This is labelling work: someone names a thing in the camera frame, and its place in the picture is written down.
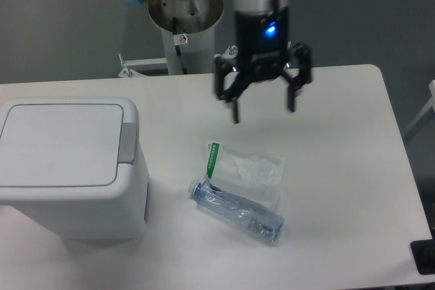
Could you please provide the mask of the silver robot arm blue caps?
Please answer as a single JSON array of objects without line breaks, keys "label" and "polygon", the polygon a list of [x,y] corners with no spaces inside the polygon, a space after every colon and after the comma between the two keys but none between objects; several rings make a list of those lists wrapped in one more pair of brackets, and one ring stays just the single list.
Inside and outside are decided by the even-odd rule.
[{"label": "silver robot arm blue caps", "polygon": [[223,54],[215,53],[215,28],[224,13],[223,0],[124,0],[147,5],[160,29],[167,70],[171,75],[210,73],[218,100],[239,121],[238,100],[254,83],[287,82],[287,106],[296,109],[296,97],[312,82],[311,49],[291,44],[290,0],[234,0],[236,41]]}]

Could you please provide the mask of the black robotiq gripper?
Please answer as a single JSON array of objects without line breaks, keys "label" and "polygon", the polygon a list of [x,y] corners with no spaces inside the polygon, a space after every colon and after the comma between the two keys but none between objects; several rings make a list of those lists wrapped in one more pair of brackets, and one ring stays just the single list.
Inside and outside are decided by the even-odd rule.
[{"label": "black robotiq gripper", "polygon": [[[214,92],[232,110],[232,120],[240,122],[238,99],[254,82],[283,78],[287,83],[287,108],[296,111],[296,97],[313,81],[311,48],[302,42],[288,48],[289,9],[260,15],[235,13],[238,54],[233,59],[215,59]],[[296,59],[297,72],[288,73],[287,64]],[[229,87],[225,79],[232,68],[237,75]]]}]

